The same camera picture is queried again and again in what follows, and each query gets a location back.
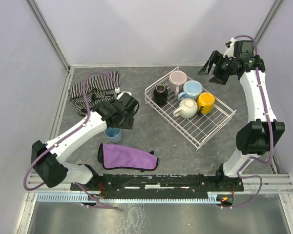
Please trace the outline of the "small blue tumbler cup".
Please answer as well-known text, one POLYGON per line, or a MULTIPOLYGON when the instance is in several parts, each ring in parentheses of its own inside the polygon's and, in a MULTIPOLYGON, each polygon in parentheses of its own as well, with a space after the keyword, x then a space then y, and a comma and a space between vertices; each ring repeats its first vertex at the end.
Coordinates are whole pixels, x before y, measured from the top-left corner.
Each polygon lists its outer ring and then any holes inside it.
POLYGON ((107 128, 104 134, 112 143, 119 143, 122 138, 121 129, 119 128, 107 128))

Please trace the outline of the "yellow mug black handle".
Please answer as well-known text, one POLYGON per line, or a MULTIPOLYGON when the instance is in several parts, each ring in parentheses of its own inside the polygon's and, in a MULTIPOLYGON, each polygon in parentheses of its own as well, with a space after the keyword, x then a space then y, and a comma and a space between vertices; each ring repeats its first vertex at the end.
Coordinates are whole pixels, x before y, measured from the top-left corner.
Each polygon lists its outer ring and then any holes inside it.
POLYGON ((211 93, 203 92, 199 95, 197 100, 198 115, 209 114, 215 103, 215 97, 211 93))

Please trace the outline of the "light blue mug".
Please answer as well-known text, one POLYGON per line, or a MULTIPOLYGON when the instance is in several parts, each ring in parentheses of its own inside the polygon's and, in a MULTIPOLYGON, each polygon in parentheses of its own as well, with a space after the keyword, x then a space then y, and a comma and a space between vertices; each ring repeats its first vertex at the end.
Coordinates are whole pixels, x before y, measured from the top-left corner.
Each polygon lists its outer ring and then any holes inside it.
POLYGON ((203 92, 203 86, 200 82, 195 80, 187 81, 183 86, 183 91, 178 94, 177 99, 182 101, 190 98, 194 101, 198 100, 199 95, 203 92))

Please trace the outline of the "white wire dish rack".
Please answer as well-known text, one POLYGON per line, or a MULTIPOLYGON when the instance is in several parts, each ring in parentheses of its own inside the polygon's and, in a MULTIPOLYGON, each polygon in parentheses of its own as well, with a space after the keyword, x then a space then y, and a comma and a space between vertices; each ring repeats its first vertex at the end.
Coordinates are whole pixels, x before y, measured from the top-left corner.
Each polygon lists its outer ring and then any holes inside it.
POLYGON ((194 101, 178 100, 175 92, 170 90, 168 78, 175 71, 179 72, 179 67, 145 89, 145 103, 169 122, 196 149, 200 149, 232 119, 236 111, 216 97, 211 112, 198 115, 194 112, 194 108, 197 107, 194 101), (167 101, 163 107, 158 106, 153 100, 153 93, 158 85, 166 86, 168 91, 167 101))

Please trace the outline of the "black cup white interior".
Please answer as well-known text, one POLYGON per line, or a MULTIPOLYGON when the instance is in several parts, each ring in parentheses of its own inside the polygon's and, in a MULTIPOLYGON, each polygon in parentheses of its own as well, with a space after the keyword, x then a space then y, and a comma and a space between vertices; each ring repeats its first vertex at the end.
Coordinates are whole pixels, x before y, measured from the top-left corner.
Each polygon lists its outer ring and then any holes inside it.
POLYGON ((158 84, 153 91, 153 101, 159 106, 163 107, 167 103, 168 91, 163 84, 158 84))

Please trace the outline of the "white speckled mug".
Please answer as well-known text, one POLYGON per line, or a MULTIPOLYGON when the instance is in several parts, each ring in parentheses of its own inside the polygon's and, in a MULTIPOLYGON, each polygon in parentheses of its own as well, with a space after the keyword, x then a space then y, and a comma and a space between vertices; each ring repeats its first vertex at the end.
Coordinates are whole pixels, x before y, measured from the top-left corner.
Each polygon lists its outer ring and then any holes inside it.
POLYGON ((173 116, 188 119, 195 116, 197 110, 197 103, 190 98, 186 98, 180 101, 178 108, 173 111, 173 116))

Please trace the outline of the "pink mug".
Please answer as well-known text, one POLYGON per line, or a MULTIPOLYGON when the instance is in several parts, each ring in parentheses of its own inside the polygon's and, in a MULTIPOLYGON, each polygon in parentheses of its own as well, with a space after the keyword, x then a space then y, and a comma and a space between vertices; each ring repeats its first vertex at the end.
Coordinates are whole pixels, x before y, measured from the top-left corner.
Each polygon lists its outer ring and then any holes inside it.
POLYGON ((183 86, 187 82, 188 77, 182 71, 173 71, 168 77, 168 85, 175 96, 183 91, 183 86))

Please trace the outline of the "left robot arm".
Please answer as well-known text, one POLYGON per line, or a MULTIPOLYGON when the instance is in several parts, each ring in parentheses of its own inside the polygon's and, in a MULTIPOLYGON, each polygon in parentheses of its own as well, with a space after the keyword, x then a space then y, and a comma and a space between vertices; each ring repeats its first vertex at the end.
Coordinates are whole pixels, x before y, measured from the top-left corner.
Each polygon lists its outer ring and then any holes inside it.
POLYGON ((87 184, 95 177, 95 171, 87 165, 67 163, 68 157, 90 138, 107 128, 132 129, 139 102, 128 93, 117 99, 102 101, 88 115, 60 136, 32 145, 31 162, 34 171, 48 188, 62 182, 87 184))

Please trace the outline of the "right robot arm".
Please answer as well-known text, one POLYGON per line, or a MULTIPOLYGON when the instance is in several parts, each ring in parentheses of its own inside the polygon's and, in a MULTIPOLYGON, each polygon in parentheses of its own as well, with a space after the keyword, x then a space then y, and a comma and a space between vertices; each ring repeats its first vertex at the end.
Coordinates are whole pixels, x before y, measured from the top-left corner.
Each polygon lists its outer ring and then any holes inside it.
POLYGON ((241 173, 254 160, 269 164, 273 150, 285 132, 284 122, 278 121, 270 105, 266 89, 266 68, 257 45, 250 36, 240 35, 226 43, 221 54, 213 51, 199 75, 212 73, 211 83, 225 85, 230 76, 237 76, 243 87, 248 123, 236 134, 236 150, 215 174, 215 185, 237 186, 241 173))

